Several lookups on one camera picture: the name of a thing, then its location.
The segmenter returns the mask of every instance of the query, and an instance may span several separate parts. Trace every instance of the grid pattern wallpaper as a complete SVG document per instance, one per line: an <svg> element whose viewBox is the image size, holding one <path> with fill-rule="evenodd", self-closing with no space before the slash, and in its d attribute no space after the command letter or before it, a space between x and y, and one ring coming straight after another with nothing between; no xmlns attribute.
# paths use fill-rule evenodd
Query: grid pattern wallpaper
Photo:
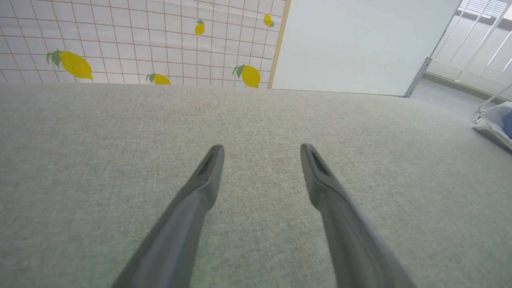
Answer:
<svg viewBox="0 0 512 288"><path fill-rule="evenodd" d="M285 0L0 0L0 83L267 88L284 7Z"/></svg>

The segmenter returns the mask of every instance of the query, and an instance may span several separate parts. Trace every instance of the wooden trim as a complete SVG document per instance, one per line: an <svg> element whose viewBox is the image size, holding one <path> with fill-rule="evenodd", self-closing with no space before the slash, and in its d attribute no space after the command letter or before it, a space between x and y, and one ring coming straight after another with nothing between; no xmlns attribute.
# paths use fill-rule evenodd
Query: wooden trim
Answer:
<svg viewBox="0 0 512 288"><path fill-rule="evenodd" d="M285 34L286 20L288 20L288 12L290 12L291 0L286 0L285 11L283 12L283 21L279 29L278 44L275 47L274 61L272 62L272 69L270 70L270 80L268 81L268 88L272 89L274 82L275 68L278 65L279 52L281 50L281 43L283 42L283 35Z"/></svg>

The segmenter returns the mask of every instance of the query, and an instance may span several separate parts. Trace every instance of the gray floor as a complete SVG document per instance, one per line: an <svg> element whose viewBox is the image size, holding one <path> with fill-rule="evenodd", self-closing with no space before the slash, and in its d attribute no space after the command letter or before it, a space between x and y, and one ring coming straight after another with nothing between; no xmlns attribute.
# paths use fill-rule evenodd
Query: gray floor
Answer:
<svg viewBox="0 0 512 288"><path fill-rule="evenodd" d="M411 98L434 104L468 120L477 117L477 108L484 102L480 98L427 79L420 81ZM491 102L483 108L488 109L495 105L497 103Z"/></svg>

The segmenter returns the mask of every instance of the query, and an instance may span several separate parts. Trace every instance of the yellow lemon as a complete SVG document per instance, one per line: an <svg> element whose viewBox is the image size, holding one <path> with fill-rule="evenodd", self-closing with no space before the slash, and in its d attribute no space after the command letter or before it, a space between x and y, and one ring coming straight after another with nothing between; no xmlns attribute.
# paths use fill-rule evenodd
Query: yellow lemon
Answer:
<svg viewBox="0 0 512 288"><path fill-rule="evenodd" d="M274 27L275 23L272 21L272 17L270 17L269 14L265 14L265 17L263 17L263 22L267 27Z"/></svg>
<svg viewBox="0 0 512 288"><path fill-rule="evenodd" d="M59 67L60 63L62 63L62 67L69 72L69 74L77 77L77 78L85 78L92 79L91 66L85 59L76 55L75 53L71 53L69 51L53 51L46 53L46 62L50 63L50 57L52 62Z"/></svg>
<svg viewBox="0 0 512 288"><path fill-rule="evenodd" d="M158 85L170 85L169 79L167 79L167 77L165 77L163 75L155 74L155 73L148 74L148 75L146 75L146 80L148 77L149 77L151 83L153 83L153 81L155 81L155 84L158 84Z"/></svg>
<svg viewBox="0 0 512 288"><path fill-rule="evenodd" d="M245 66L245 64L236 66L233 69L233 74L235 72L237 73L238 78L240 78L240 75L242 76L242 80L244 81L245 85L249 87L257 88L260 84L260 73L254 67Z"/></svg>
<svg viewBox="0 0 512 288"><path fill-rule="evenodd" d="M197 19L197 25L196 25L196 35L203 35L204 33L204 22L201 19Z"/></svg>

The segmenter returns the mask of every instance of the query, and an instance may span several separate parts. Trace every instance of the carpeted surface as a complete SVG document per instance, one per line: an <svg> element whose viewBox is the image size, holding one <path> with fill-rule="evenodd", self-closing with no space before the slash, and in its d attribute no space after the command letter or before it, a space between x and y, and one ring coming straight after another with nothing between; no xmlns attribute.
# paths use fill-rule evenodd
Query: carpeted surface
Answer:
<svg viewBox="0 0 512 288"><path fill-rule="evenodd" d="M2 287L107 287L210 146L226 159L191 287L334 287L300 144L318 149L419 287L512 283L512 156L386 96L0 86Z"/></svg>

